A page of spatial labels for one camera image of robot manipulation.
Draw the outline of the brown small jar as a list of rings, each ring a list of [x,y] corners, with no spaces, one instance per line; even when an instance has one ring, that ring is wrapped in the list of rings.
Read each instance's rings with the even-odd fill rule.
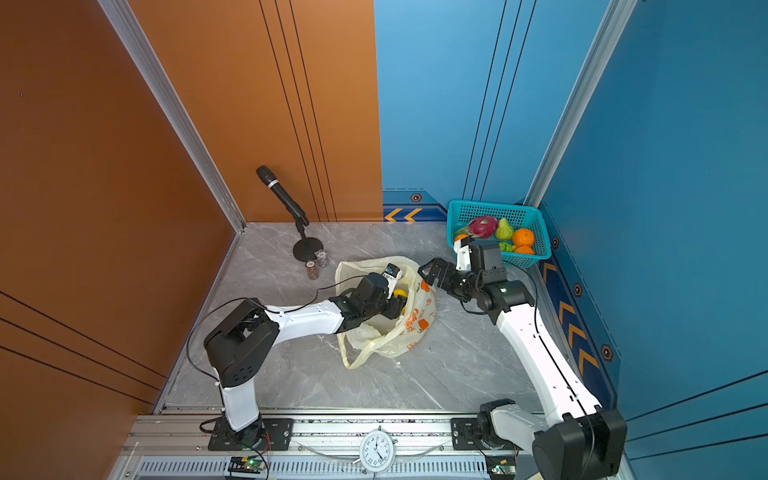
[[[305,263],[306,273],[310,280],[316,280],[319,278],[319,266],[314,260],[307,261]]]

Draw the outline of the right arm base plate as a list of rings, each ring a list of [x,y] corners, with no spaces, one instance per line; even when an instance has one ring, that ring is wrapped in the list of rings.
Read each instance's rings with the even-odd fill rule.
[[[450,420],[452,447],[455,451],[490,451],[476,418],[455,417]]]

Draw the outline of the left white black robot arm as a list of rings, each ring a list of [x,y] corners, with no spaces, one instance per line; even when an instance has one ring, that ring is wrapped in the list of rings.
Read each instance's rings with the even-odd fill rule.
[[[395,294],[401,277],[390,265],[383,273],[357,275],[359,284],[337,296],[298,307],[265,306],[255,298],[242,300],[203,342],[230,431],[263,429],[255,377],[273,346],[314,335],[346,333],[379,315],[396,319],[407,301],[406,296]]]

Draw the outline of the black microphone on stand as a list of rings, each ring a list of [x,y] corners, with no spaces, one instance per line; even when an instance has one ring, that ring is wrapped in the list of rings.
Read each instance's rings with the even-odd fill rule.
[[[285,190],[276,175],[267,167],[260,166],[256,170],[259,179],[280,200],[288,213],[293,217],[300,239],[293,246],[294,257],[301,262],[317,260],[317,253],[324,249],[322,242],[306,234],[310,221],[300,205]]]

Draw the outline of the red orange fruit piece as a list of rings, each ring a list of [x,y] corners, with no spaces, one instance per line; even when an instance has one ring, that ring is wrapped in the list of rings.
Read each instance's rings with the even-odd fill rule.
[[[515,250],[514,250],[514,253],[515,254],[521,254],[521,255],[535,255],[536,254],[536,252],[533,250],[533,248],[530,247],[530,246],[527,246],[527,245],[516,247]]]

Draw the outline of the circuit board right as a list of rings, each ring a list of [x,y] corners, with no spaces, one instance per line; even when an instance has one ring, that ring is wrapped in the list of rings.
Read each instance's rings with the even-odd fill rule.
[[[487,473],[491,480],[514,480],[517,466],[513,458],[491,456],[485,459]]]

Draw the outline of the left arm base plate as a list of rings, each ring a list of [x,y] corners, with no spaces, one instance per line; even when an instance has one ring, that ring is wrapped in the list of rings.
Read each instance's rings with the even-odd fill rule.
[[[203,433],[209,434],[209,451],[244,451],[256,449],[261,453],[282,452],[289,449],[294,420],[291,418],[266,418],[241,431],[234,431],[223,416],[215,419],[211,428],[208,421],[200,425]]]

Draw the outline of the pink dragon fruit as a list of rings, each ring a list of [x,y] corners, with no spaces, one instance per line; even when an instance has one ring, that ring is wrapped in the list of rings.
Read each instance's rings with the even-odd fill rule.
[[[454,237],[458,234],[468,234],[472,238],[488,239],[495,235],[497,225],[498,220],[495,217],[478,217],[473,219],[468,225],[457,230],[454,233]]]

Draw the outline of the teal plastic basket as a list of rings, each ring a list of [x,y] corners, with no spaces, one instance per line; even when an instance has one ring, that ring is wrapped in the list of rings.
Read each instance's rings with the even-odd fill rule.
[[[466,237],[496,242],[502,259],[523,269],[551,256],[543,215],[533,207],[453,200],[447,213],[447,243],[453,248]]]

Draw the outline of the clear small jar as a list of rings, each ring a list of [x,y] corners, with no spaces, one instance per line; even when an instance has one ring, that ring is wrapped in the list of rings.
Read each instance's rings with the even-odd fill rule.
[[[316,252],[316,261],[320,268],[326,268],[329,265],[329,258],[324,250]]]

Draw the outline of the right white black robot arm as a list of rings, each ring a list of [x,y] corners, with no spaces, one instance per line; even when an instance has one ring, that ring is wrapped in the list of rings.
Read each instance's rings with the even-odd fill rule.
[[[422,279],[461,303],[475,301],[520,359],[543,407],[540,416],[507,400],[485,404],[478,420],[495,441],[533,456],[544,479],[603,479],[618,474],[627,425],[601,404],[571,368],[542,320],[537,298],[509,279],[498,245],[462,239],[453,262],[434,258]]]

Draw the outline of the white analog clock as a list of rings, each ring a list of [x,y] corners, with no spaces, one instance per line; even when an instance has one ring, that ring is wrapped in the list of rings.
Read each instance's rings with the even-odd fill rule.
[[[370,473],[388,470],[396,459],[395,443],[383,430],[373,430],[362,440],[359,458],[363,468]]]

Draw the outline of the green pear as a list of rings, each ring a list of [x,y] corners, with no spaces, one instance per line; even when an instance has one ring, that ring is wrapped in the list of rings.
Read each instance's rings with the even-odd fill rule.
[[[501,218],[498,221],[495,237],[501,241],[509,241],[513,239],[514,232],[515,230],[508,220],[506,218]]]

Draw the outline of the aluminium front rail frame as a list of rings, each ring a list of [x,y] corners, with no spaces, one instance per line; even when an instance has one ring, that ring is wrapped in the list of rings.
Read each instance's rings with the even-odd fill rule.
[[[268,410],[240,432],[213,411],[142,416],[112,479],[588,479],[605,419],[556,426],[517,405],[480,413]]]

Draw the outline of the green circuit board left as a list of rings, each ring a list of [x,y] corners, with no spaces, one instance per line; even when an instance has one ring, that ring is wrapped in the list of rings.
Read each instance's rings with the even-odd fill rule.
[[[258,456],[233,456],[229,460],[227,474],[236,479],[268,479],[269,466]]]

